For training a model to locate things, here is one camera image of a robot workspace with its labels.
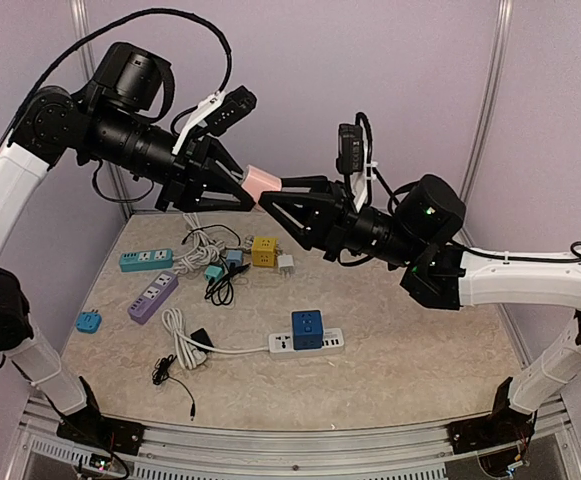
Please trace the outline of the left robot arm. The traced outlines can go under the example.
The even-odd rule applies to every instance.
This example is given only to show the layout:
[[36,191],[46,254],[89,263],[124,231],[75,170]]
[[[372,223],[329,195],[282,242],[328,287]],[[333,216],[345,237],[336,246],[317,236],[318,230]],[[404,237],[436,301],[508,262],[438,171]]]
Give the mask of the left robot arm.
[[[49,64],[76,40],[68,1],[0,1],[0,136],[17,107]],[[128,41],[168,59],[175,72],[175,107],[207,96],[223,76],[225,57],[205,28],[170,16],[144,17],[95,40],[100,58],[115,41]],[[32,195],[0,257],[19,278],[33,320],[62,349],[87,293],[124,226],[114,191],[101,172],[102,188],[90,184],[92,166],[65,155]],[[10,366],[0,370],[0,464],[28,397],[28,387]]]

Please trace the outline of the white power strip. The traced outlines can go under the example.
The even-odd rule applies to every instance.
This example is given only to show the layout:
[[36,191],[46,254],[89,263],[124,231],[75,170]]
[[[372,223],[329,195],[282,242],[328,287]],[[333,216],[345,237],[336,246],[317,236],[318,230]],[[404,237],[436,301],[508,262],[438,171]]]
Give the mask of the white power strip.
[[340,328],[324,330],[322,346],[318,349],[296,350],[290,332],[271,333],[268,336],[268,351],[275,360],[310,358],[339,354],[344,351],[345,338]]

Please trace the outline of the dark blue cube socket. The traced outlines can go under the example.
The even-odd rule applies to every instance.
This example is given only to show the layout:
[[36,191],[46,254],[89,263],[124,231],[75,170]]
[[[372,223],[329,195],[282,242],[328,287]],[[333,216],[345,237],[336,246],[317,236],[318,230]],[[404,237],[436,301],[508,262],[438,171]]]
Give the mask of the dark blue cube socket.
[[294,311],[291,322],[295,350],[316,350],[322,347],[324,328],[320,310]]

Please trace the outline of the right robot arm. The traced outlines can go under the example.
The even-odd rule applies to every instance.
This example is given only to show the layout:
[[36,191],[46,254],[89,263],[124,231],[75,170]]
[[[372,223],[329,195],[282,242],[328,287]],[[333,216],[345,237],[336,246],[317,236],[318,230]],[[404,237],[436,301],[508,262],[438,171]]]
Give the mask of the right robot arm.
[[338,129],[338,181],[284,178],[259,205],[304,249],[327,261],[343,252],[354,265],[380,260],[403,273],[401,286],[428,309],[487,304],[571,308],[572,320],[539,358],[497,388],[491,411],[449,424],[455,453],[529,442],[541,404],[581,372],[581,241],[565,253],[522,254],[471,248],[455,240],[466,207],[442,178],[427,174],[390,189],[385,210],[372,203],[380,179],[368,117]]

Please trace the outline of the pink plug adapter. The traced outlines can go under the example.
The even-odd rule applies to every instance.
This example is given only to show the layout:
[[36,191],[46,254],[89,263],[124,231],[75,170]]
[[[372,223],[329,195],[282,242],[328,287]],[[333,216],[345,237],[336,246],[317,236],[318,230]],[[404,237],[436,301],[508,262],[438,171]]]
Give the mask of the pink plug adapter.
[[282,180],[253,165],[248,165],[244,170],[241,188],[258,203],[263,193],[281,191]]

